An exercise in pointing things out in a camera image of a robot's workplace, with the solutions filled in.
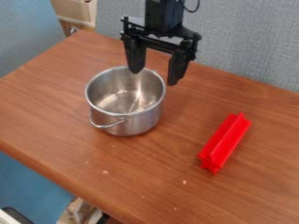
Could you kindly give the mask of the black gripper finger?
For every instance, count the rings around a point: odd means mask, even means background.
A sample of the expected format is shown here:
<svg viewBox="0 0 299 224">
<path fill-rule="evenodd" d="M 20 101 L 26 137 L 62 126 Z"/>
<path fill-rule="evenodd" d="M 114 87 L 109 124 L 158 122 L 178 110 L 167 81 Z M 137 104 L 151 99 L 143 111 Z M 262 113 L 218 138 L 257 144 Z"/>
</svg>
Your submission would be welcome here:
<svg viewBox="0 0 299 224">
<path fill-rule="evenodd" d="M 190 54 L 186 51 L 175 51 L 169 62 L 167 85 L 174 86 L 183 78 L 190 65 Z"/>
<path fill-rule="evenodd" d="M 146 46 L 135 38 L 125 40 L 127 65 L 134 74 L 138 74 L 146 67 Z"/>
</svg>

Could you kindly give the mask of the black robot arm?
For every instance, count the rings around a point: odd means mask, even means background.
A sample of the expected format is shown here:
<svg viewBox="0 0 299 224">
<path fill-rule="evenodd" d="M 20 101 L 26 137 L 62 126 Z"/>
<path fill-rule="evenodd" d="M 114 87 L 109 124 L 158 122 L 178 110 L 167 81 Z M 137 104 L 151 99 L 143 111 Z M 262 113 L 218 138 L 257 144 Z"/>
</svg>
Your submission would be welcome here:
<svg viewBox="0 0 299 224">
<path fill-rule="evenodd" d="M 183 26 L 183 13 L 190 10 L 185 0 L 146 0 L 145 17 L 123 16 L 121 39 L 126 48 L 127 65 L 134 74 L 146 67 L 149 48 L 173 55 L 169 62 L 167 85 L 174 86 L 185 77 L 190 62 L 197 58 L 202 35 Z"/>
</svg>

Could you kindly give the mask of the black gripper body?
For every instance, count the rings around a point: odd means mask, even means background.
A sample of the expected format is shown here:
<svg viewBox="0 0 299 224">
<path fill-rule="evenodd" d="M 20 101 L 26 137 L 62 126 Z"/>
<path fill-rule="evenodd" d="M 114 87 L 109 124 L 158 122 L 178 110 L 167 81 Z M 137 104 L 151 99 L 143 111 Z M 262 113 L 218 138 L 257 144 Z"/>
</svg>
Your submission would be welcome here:
<svg viewBox="0 0 299 224">
<path fill-rule="evenodd" d="M 121 39 L 138 39 L 147 48 L 163 53 L 174 54 L 175 51 L 186 51 L 190 59 L 195 60 L 198 44 L 202 35 L 178 24 L 169 31 L 158 31 L 146 26 L 146 20 L 141 17 L 122 17 L 123 31 Z"/>
</svg>

